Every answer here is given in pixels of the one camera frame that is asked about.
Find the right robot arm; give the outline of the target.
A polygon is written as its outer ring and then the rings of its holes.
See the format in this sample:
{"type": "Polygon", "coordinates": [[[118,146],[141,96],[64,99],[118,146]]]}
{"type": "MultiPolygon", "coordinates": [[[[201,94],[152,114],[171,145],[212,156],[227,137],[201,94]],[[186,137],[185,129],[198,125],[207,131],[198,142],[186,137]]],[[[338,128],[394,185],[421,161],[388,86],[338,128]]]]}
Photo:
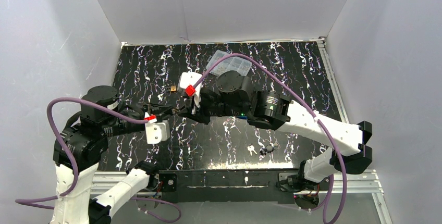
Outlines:
{"type": "Polygon", "coordinates": [[[340,122],[324,115],[311,115],[300,103],[275,91],[258,91],[251,78],[228,71],[216,80],[215,90],[196,82],[195,72],[181,74],[178,91],[187,98],[178,115],[208,124],[212,117],[245,117],[259,129],[293,133],[327,145],[329,149],[302,162],[298,180],[319,183],[329,175],[346,170],[361,174],[373,161],[373,150],[367,145],[372,124],[340,122]]]}

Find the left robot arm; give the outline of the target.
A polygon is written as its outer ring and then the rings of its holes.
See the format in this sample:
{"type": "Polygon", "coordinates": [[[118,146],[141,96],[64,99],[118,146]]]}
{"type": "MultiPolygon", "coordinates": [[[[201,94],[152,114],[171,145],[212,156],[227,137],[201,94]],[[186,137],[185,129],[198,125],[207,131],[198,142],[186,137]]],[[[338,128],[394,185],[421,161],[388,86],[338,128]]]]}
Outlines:
{"type": "Polygon", "coordinates": [[[52,223],[110,223],[129,200],[143,190],[158,198],[162,187],[158,168],[138,162],[126,176],[105,193],[91,197],[93,178],[108,140],[114,136],[146,131],[155,143],[170,136],[167,119],[176,109],[159,104],[125,104],[108,85],[95,86],[76,99],[79,112],[57,132],[53,160],[57,175],[57,200],[52,223]]]}

